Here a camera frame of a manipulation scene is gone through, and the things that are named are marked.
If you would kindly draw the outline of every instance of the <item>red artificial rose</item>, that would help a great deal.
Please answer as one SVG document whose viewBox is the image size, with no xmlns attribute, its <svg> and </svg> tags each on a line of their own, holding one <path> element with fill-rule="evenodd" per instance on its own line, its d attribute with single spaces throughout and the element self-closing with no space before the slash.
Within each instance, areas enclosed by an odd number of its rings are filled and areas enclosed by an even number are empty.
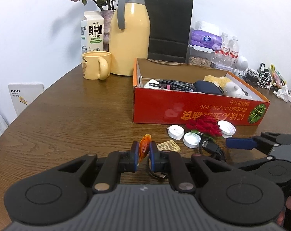
<svg viewBox="0 0 291 231">
<path fill-rule="evenodd" d="M 190 119 L 186 124 L 189 130 L 198 130 L 205 135 L 222 136 L 217 121 L 210 115 L 203 115 L 197 120 Z"/>
</svg>

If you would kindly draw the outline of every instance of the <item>orange box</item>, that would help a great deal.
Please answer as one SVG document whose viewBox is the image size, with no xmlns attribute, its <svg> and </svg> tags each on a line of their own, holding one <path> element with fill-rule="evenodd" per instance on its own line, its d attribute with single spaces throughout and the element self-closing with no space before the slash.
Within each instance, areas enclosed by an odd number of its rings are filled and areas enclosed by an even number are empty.
<svg viewBox="0 0 291 231">
<path fill-rule="evenodd" d="M 194 83 L 205 76 L 225 76 L 239 85 L 253 100 L 174 90 L 143 88 L 149 80 L 167 79 Z M 233 125 L 259 125 L 270 101 L 234 74 L 191 64 L 167 63 L 137 58 L 133 77 L 133 122 L 186 124 L 189 119 L 211 115 Z"/>
</svg>

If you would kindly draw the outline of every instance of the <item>yellow plush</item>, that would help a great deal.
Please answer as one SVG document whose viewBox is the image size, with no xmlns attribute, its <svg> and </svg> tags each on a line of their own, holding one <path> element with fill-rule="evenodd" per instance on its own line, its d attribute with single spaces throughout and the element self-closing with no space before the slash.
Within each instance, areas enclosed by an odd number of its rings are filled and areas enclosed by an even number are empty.
<svg viewBox="0 0 291 231">
<path fill-rule="evenodd" d="M 205 76 L 204 81 L 215 83 L 217 87 L 220 86 L 223 89 L 228 82 L 231 82 L 231 79 L 224 76 L 215 77 L 212 75 L 207 75 Z"/>
</svg>

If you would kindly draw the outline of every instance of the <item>yellow mug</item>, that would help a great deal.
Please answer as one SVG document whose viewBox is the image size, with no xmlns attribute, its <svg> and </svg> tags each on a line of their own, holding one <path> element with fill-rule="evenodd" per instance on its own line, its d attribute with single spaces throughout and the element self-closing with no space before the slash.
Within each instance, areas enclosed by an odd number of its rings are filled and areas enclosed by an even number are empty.
<svg viewBox="0 0 291 231">
<path fill-rule="evenodd" d="M 111 54 L 107 51 L 92 51 L 82 54 L 83 76 L 89 80 L 105 80 L 110 76 Z"/>
</svg>

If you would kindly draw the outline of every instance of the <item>yellow thermos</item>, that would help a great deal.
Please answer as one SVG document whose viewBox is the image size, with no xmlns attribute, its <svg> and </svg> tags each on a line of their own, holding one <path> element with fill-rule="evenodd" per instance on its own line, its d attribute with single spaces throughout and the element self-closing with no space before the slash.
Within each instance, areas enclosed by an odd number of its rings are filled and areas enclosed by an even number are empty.
<svg viewBox="0 0 291 231">
<path fill-rule="evenodd" d="M 118 0 L 111 20 L 111 73 L 133 75 L 135 58 L 147 58 L 150 20 L 145 0 Z"/>
</svg>

